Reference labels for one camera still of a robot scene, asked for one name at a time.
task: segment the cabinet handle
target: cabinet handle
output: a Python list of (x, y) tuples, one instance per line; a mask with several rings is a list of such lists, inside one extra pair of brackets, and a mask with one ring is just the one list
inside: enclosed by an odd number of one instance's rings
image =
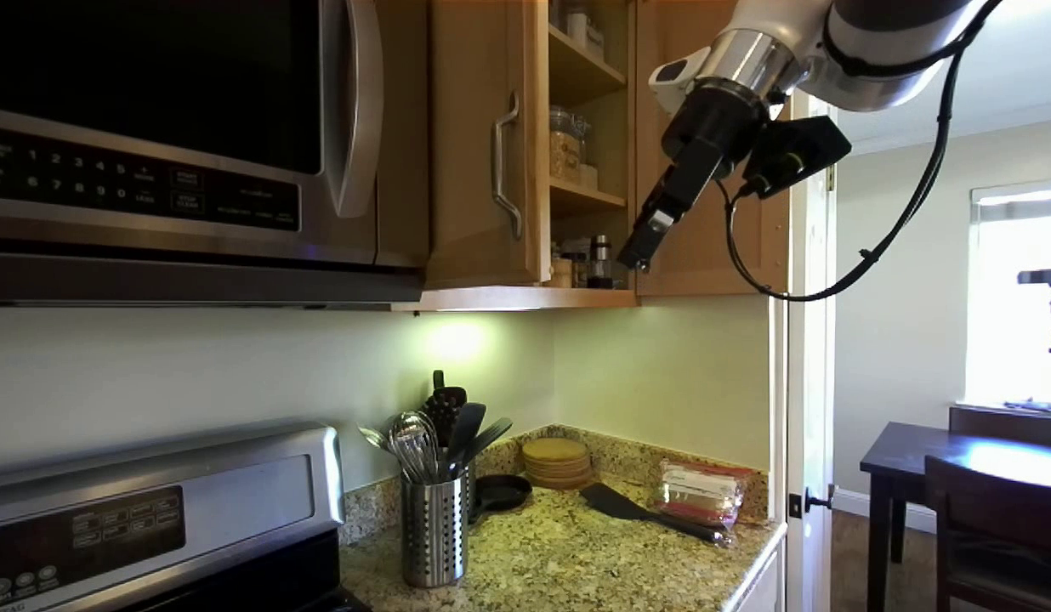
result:
[(503, 191), (503, 155), (508, 155), (508, 153), (503, 153), (503, 133), (508, 133), (508, 126), (518, 124), (518, 118), (522, 118), (522, 100), (518, 100), (518, 92), (511, 92), (511, 114), (502, 117), (502, 118), (495, 124), (495, 202), (497, 202), (502, 211), (508, 211), (508, 216), (514, 217), (514, 236), (524, 237), (522, 206), (518, 206), (514, 199)]

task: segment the stainless steel stove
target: stainless steel stove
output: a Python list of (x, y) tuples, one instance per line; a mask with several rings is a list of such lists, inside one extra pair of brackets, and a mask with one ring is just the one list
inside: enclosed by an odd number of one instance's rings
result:
[(0, 612), (369, 609), (340, 585), (334, 430), (0, 476)]

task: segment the stove control panel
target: stove control panel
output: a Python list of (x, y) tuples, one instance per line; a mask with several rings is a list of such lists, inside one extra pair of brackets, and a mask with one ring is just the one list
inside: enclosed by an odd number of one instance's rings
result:
[(183, 491), (157, 491), (0, 528), (0, 609), (188, 545)]

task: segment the ceiling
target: ceiling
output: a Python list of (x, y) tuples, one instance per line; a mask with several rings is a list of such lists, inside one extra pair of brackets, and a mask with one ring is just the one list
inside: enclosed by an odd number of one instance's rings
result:
[[(932, 143), (938, 77), (908, 106), (842, 114), (853, 153)], [(1051, 124), (1051, 0), (1004, 0), (962, 59), (952, 135)]]

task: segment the spatula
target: spatula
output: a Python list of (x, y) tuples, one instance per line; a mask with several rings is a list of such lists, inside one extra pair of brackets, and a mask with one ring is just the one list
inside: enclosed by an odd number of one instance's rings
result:
[(723, 546), (728, 545), (728, 532), (725, 532), (725, 528), (642, 510), (642, 508), (637, 508), (631, 497), (616, 494), (616, 491), (605, 486), (605, 482), (587, 486), (583, 497), (587, 497), (589, 508), (597, 508), (597, 510), (605, 512), (605, 516), (620, 516), (620, 520), (652, 520), (652, 524), (664, 524), (664, 528), (672, 528), (672, 532), (685, 532), (685, 533), (692, 533), (692, 537), (697, 537), (697, 540), (709, 540), (709, 545), (723, 545)]

